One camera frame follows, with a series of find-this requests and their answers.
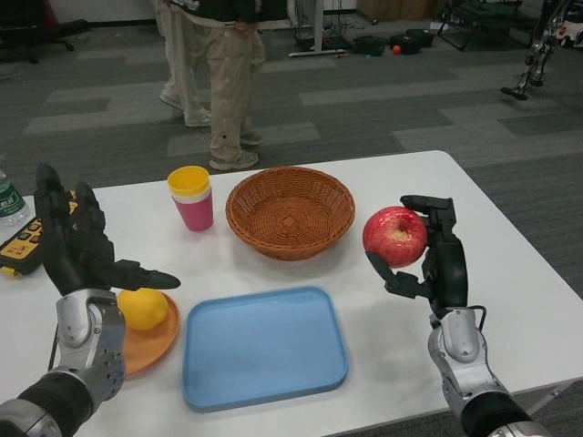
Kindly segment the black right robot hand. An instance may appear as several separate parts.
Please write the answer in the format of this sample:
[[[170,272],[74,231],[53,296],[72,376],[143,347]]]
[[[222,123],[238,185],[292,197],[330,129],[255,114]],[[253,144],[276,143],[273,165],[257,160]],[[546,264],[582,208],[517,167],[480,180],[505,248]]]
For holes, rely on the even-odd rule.
[[[451,198],[403,195],[400,207],[374,213],[363,229],[365,255],[394,295],[427,299],[441,319],[467,305],[465,251],[454,233]]]

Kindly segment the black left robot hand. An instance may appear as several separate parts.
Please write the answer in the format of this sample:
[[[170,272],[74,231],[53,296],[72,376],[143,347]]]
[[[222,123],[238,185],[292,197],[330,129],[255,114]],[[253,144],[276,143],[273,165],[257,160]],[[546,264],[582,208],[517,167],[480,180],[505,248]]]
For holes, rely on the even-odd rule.
[[[77,183],[77,207],[71,210],[69,192],[56,170],[41,163],[36,169],[34,200],[43,229],[42,263],[61,295],[85,289],[173,290],[181,285],[168,273],[115,259],[114,245],[105,233],[105,214],[88,184]]]

